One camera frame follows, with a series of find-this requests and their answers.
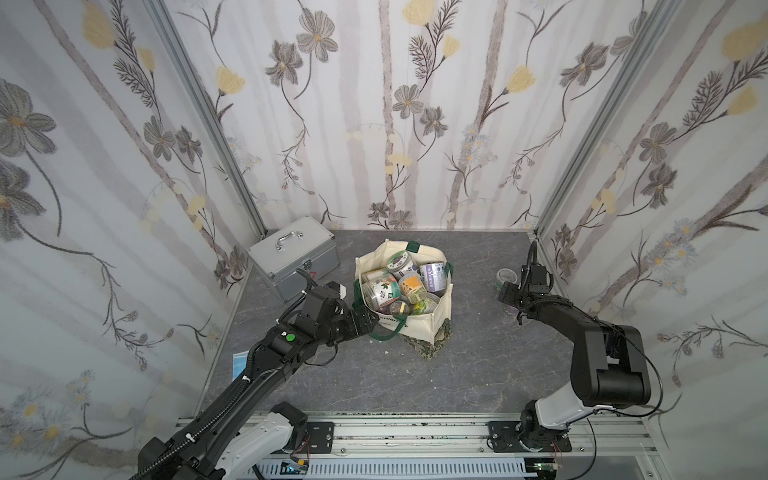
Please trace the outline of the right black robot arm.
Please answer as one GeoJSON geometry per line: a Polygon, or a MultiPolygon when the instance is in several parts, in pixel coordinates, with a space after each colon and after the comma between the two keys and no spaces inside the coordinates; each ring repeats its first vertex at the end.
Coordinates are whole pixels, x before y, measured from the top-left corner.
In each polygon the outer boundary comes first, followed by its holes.
{"type": "Polygon", "coordinates": [[[591,316],[551,292],[553,276],[531,263],[518,283],[505,282],[498,300],[519,318],[547,325],[572,343],[569,381],[545,398],[529,402],[520,416],[518,442],[541,451],[569,432],[571,424],[599,411],[640,406],[652,395],[648,361],[639,331],[591,316]]]}

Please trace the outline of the clear lid green seed cup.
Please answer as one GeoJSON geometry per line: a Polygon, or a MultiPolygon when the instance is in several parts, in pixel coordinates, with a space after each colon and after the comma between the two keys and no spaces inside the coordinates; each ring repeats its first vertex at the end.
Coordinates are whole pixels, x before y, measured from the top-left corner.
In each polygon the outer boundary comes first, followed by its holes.
{"type": "Polygon", "coordinates": [[[505,285],[509,283],[514,286],[519,285],[519,279],[517,273],[510,268],[501,268],[496,273],[495,288],[498,292],[504,290],[505,285]]]}

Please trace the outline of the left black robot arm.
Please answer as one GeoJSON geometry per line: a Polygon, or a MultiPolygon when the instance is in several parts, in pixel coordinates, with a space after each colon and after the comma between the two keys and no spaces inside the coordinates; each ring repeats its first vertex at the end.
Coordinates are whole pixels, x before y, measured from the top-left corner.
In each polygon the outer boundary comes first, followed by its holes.
{"type": "Polygon", "coordinates": [[[264,398],[312,365],[320,346],[337,348],[374,330],[378,318],[367,309],[359,283],[351,297],[346,303],[336,282],[309,283],[250,348],[243,370],[218,398],[169,439],[145,444],[135,478],[235,479],[265,456],[302,442],[306,416],[286,402],[261,425],[243,428],[264,398]]]}

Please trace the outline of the cream canvas tote bag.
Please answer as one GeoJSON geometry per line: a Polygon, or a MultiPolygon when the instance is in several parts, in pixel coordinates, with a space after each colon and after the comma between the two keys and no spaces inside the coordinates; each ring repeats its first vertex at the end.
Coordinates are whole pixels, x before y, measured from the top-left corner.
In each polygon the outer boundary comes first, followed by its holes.
{"type": "Polygon", "coordinates": [[[371,339],[400,338],[431,360],[452,334],[453,275],[442,250],[387,239],[355,259],[353,309],[375,322],[371,339]]]}

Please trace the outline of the large strawberry label jar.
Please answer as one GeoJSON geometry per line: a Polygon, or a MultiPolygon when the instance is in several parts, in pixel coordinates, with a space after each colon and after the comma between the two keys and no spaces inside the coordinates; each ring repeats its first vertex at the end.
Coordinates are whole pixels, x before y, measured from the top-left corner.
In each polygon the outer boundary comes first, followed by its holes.
{"type": "Polygon", "coordinates": [[[399,283],[392,275],[365,282],[362,293],[366,305],[374,311],[382,311],[401,297],[399,283]]]}

